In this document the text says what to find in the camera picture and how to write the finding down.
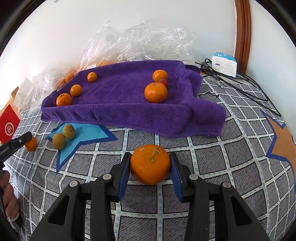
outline red box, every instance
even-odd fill
[[[0,116],[0,141],[3,144],[13,137],[19,123],[20,119],[15,114],[11,105],[8,105]]]

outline blue star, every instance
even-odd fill
[[[77,123],[64,123],[53,129],[46,139],[52,142],[52,138],[56,133],[63,133],[65,125],[71,124],[75,128],[75,137],[71,140],[66,139],[66,145],[62,150],[57,153],[57,173],[61,170],[62,166],[74,155],[81,145],[87,145],[97,142],[107,142],[117,140],[107,127],[103,125],[91,124],[77,124]]]

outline human hand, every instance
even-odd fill
[[[19,211],[19,203],[13,192],[13,186],[9,183],[10,174],[4,171],[0,178],[0,186],[4,189],[3,202],[6,207],[6,215],[10,218],[15,218]]]

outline red strawberry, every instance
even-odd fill
[[[160,79],[158,83],[162,83],[166,88],[168,87],[168,81],[166,79]]]

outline gray plaid bedsheet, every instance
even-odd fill
[[[109,127],[117,141],[81,146],[56,174],[57,151],[46,136],[57,122],[43,122],[40,111],[25,113],[14,137],[31,131],[37,138],[35,152],[21,148],[6,163],[24,220],[22,238],[28,240],[43,215],[72,180],[94,181],[119,163],[125,151],[144,144],[175,151],[181,163],[208,182],[229,181],[245,199],[271,240],[280,240],[295,219],[294,175],[287,162],[266,158],[273,132],[253,101],[236,90],[220,88],[211,77],[203,80],[197,98],[223,105],[227,118],[219,137],[191,136],[168,139],[128,128]],[[238,85],[258,97],[255,87]],[[280,123],[283,121],[274,116]],[[85,240],[90,239],[90,207],[85,218]],[[188,204],[175,197],[170,177],[157,185],[143,185],[132,176],[121,203],[111,204],[115,238],[124,240],[183,240]],[[214,206],[210,202],[210,240],[215,239]]]

